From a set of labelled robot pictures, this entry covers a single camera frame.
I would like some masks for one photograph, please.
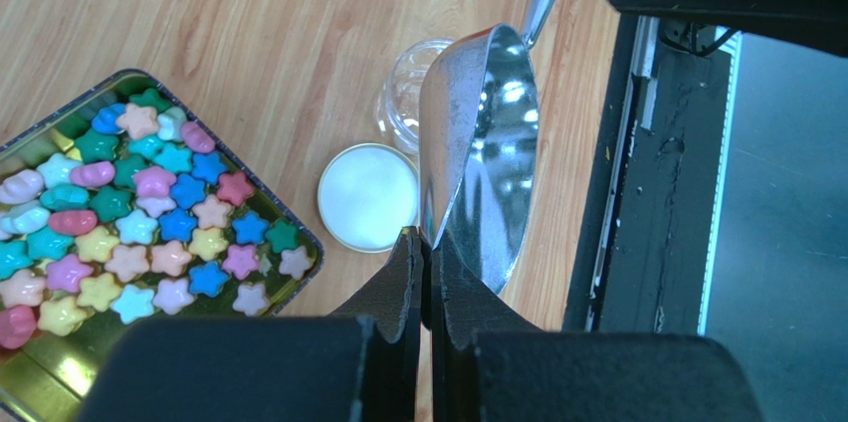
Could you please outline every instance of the metal scoop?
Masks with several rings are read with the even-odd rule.
[[[508,24],[466,37],[436,59],[421,88],[419,219],[499,293],[530,219],[538,93],[530,62],[554,0],[529,0],[524,31]]]

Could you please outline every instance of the wooden table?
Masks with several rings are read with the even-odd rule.
[[[316,205],[324,167],[348,146],[380,140],[375,98],[403,50],[519,25],[525,2],[0,0],[0,140],[116,70],[150,71],[323,241],[323,270],[284,314],[324,315],[387,257],[355,253],[327,233]],[[541,95],[536,190],[503,298],[545,329],[562,321],[617,23],[604,0],[558,0],[532,51]],[[421,379],[423,418],[426,370]]]

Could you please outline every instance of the star-shaped candy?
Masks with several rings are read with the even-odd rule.
[[[192,207],[191,211],[197,216],[197,225],[202,230],[209,228],[226,228],[227,216],[233,211],[233,205],[221,201],[215,195],[209,195]]]
[[[47,265],[47,289],[50,291],[80,292],[80,281],[91,276],[95,269],[80,262],[77,255],[68,255]]]
[[[153,273],[164,273],[177,277],[185,271],[186,265],[191,263],[194,256],[185,251],[179,241],[169,241],[167,244],[154,246],[150,249],[152,258],[150,260],[150,271]]]
[[[214,261],[188,270],[188,276],[191,278],[188,291],[195,295],[206,295],[209,298],[218,296],[228,279],[227,274],[221,271]]]
[[[156,109],[152,106],[127,104],[123,115],[119,116],[115,123],[126,130],[126,134],[133,140],[141,140],[159,132]]]
[[[62,183],[71,183],[71,170],[82,164],[62,153],[54,153],[47,161],[38,165],[36,170],[44,177],[44,186],[53,188]]]
[[[152,316],[153,295],[155,291],[142,289],[136,285],[126,285],[109,307],[120,316],[120,321],[129,324],[136,319]]]
[[[239,285],[239,296],[233,302],[233,310],[254,317],[262,314],[271,302],[265,296],[265,283]]]
[[[27,236],[28,254],[34,260],[42,258],[62,259],[68,254],[68,248],[73,244],[73,236],[60,235],[49,226]]]
[[[271,250],[275,253],[294,250],[298,246],[298,228],[279,219],[265,232],[265,239],[271,243]]]
[[[120,240],[117,236],[111,235],[105,227],[98,226],[91,233],[78,236],[75,242],[80,261],[105,263],[111,259],[111,250]]]
[[[41,304],[41,316],[38,329],[65,337],[77,330],[89,313],[77,306],[77,297],[65,296],[56,301],[44,301]]]
[[[260,245],[265,240],[268,222],[260,218],[255,211],[250,210],[245,216],[233,220],[233,229],[236,231],[236,243]]]
[[[16,271],[31,266],[33,259],[27,255],[26,242],[0,243],[0,280],[8,279]]]
[[[150,271],[150,263],[147,262],[147,248],[117,245],[112,251],[111,259],[104,265],[104,269],[114,273],[122,283],[129,283]]]
[[[176,281],[162,280],[156,290],[156,297],[153,298],[153,305],[167,315],[174,316],[196,299],[197,297],[188,291],[188,278]]]
[[[183,173],[171,188],[171,198],[177,202],[177,206],[187,210],[206,198],[206,184]]]
[[[83,308],[94,308],[102,313],[108,309],[109,303],[120,296],[121,288],[114,281],[112,273],[102,273],[96,278],[85,278],[80,281],[80,295],[77,304]]]
[[[229,243],[224,239],[221,228],[209,228],[208,230],[194,230],[191,232],[191,244],[188,251],[197,255],[205,261],[211,261],[218,254],[227,249]]]
[[[191,155],[189,148],[180,148],[168,142],[162,147],[162,151],[153,157],[153,163],[170,171],[171,173],[185,173],[191,171]]]
[[[8,280],[0,283],[0,299],[3,306],[36,307],[44,300],[44,278],[36,276],[31,270],[18,270]]]
[[[244,171],[239,171],[235,174],[223,174],[218,183],[218,199],[229,201],[230,203],[241,206],[250,195],[253,194],[254,188],[247,181],[247,175]]]
[[[132,193],[125,190],[118,190],[111,186],[104,186],[98,191],[98,194],[89,202],[89,206],[98,215],[98,220],[103,223],[111,223],[112,221],[123,218],[129,214],[129,200],[132,199]]]
[[[227,258],[222,268],[233,273],[239,280],[244,280],[251,272],[259,269],[259,259],[256,257],[256,247],[253,245],[232,245],[227,248]]]
[[[227,171],[227,165],[221,160],[221,154],[217,151],[206,154],[195,153],[191,157],[191,162],[194,163],[191,176],[199,178],[211,185],[217,185],[218,178],[222,173]]]
[[[158,112],[166,111],[172,106],[172,103],[164,99],[154,88],[147,89],[141,94],[129,96],[129,101],[139,106],[152,106]]]
[[[74,146],[80,151],[83,163],[114,160],[115,149],[120,140],[114,135],[104,135],[93,128],[74,140]]]
[[[280,255],[279,271],[281,275],[289,275],[296,280],[304,278],[304,273],[313,266],[313,260],[307,255],[307,249],[298,246],[296,250],[285,250]]]

